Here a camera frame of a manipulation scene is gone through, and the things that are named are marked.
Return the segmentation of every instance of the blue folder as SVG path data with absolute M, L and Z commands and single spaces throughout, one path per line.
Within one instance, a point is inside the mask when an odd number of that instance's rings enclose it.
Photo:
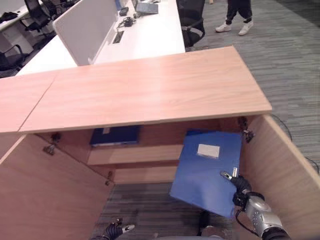
M 187 134 L 170 195 L 209 212 L 232 218 L 236 187 L 220 175 L 239 169 L 242 135 L 209 132 Z M 199 144 L 219 146 L 218 158 L 197 155 Z

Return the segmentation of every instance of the door hinge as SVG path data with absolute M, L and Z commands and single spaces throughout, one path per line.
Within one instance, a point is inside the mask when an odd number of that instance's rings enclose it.
M 250 143 L 250 141 L 254 138 L 255 133 L 248 130 L 248 119 L 244 116 L 238 117 L 238 125 L 241 128 L 242 135 L 245 137 L 245 141 Z
M 55 148 L 60 142 L 61 139 L 61 133 L 57 132 L 55 134 L 51 135 L 51 144 L 49 146 L 45 146 L 43 148 L 43 151 L 46 152 L 47 154 L 53 156 L 55 154 Z
M 108 176 L 106 177 L 106 181 L 105 181 L 105 185 L 107 185 L 107 186 L 109 186 L 110 185 L 110 183 L 112 183 L 113 181 L 112 181 L 112 175 L 113 175 L 113 173 L 112 173 L 112 171 L 109 171 L 108 172 Z

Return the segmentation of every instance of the wooden cabinet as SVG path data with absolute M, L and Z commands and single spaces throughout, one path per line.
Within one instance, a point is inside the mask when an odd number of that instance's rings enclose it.
M 293 239 L 320 237 L 320 178 L 271 110 L 232 46 L 2 79 L 1 237 L 87 239 L 114 184 L 172 182 L 188 129 L 240 132 L 242 116 L 255 137 L 240 172 Z M 129 125 L 139 144 L 89 146 L 94 128 Z
M 87 240 L 113 184 L 33 134 L 22 136 L 0 165 L 3 240 Z
M 320 178 L 269 115 L 249 119 L 255 137 L 243 141 L 241 174 L 266 197 L 293 239 L 319 236 Z M 53 156 L 42 151 L 50 133 L 24 135 L 0 165 L 6 216 L 0 231 L 8 239 L 48 239 L 48 233 L 56 240 L 87 239 L 114 183 L 172 182 L 188 129 L 239 132 L 237 125 L 236 117 L 150 124 L 142 126 L 137 145 L 95 148 L 89 146 L 91 129 L 62 131 Z

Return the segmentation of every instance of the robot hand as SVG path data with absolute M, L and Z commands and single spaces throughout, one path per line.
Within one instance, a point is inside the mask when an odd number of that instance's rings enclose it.
M 281 220 L 272 213 L 271 207 L 265 202 L 265 197 L 258 192 L 253 192 L 250 183 L 243 176 L 232 177 L 225 171 L 220 172 L 220 175 L 235 185 L 236 193 L 233 196 L 233 203 L 246 213 L 255 231 L 250 230 L 238 220 L 239 210 L 235 218 L 242 227 L 262 240 L 290 240 Z
M 92 240 L 115 240 L 120 235 L 125 234 L 132 229 L 135 228 L 135 225 L 127 225 L 124 227 L 121 227 L 122 219 L 117 219 L 117 223 L 111 223 L 105 230 L 104 234 L 102 236 L 97 236 L 93 238 Z

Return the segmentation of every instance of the cable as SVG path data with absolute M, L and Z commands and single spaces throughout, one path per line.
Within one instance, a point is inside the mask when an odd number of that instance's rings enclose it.
M 253 235 L 256 235 L 257 237 L 259 237 L 259 235 L 255 231 L 252 231 L 251 229 L 247 228 L 242 222 L 240 222 L 240 220 L 238 219 L 238 216 L 240 213 L 241 213 L 241 210 L 238 210 L 235 214 L 235 219 L 236 219 L 237 223 L 240 224 L 240 226 L 243 227 L 245 230 L 247 230 L 250 233 L 252 233 Z
M 286 128 L 286 130 L 287 130 L 287 132 L 288 132 L 288 135 L 289 135 L 289 137 L 290 137 L 291 142 L 293 142 L 292 134 L 291 134 L 288 126 L 285 124 L 285 122 L 282 121 L 277 115 L 271 114 L 271 116 L 274 117 L 274 118 L 276 118 L 276 119 L 278 119 L 278 120 L 282 123 L 282 125 Z M 319 172 L 320 172 L 320 171 L 319 171 L 319 165 L 318 165 L 315 161 L 311 160 L 310 158 L 308 158 L 308 157 L 306 157 L 306 156 L 305 156 L 305 158 L 306 158 L 307 160 L 309 160 L 310 162 L 312 162 L 312 163 L 315 165 L 316 171 L 317 171 L 317 173 L 318 173 L 318 175 L 319 175 Z
M 137 20 L 135 20 L 134 18 L 130 17 L 130 16 L 127 16 L 125 17 L 122 22 L 120 22 L 118 24 L 118 26 L 116 27 L 116 32 L 119 33 L 119 28 L 122 28 L 122 27 L 131 27 L 133 24 L 136 23 Z
M 290 137 L 291 142 L 293 142 L 293 138 L 292 138 L 291 132 L 290 132 L 289 128 L 287 127 L 287 125 L 285 124 L 285 122 L 282 121 L 282 120 L 280 119 L 280 117 L 278 117 L 277 115 L 271 114 L 271 116 L 274 117 L 274 118 L 276 118 L 276 119 L 278 119 L 279 122 L 282 123 L 282 125 L 286 128 L 286 130 L 287 130 L 287 132 L 288 132 L 288 135 L 289 135 L 289 137 Z
M 310 158 L 308 158 L 308 157 L 306 157 L 306 156 L 305 156 L 305 158 L 308 159 L 310 162 L 313 162 L 313 164 L 314 164 L 315 167 L 316 167 L 316 171 L 317 171 L 317 173 L 319 174 L 319 165 L 318 165 L 315 161 L 311 160 Z

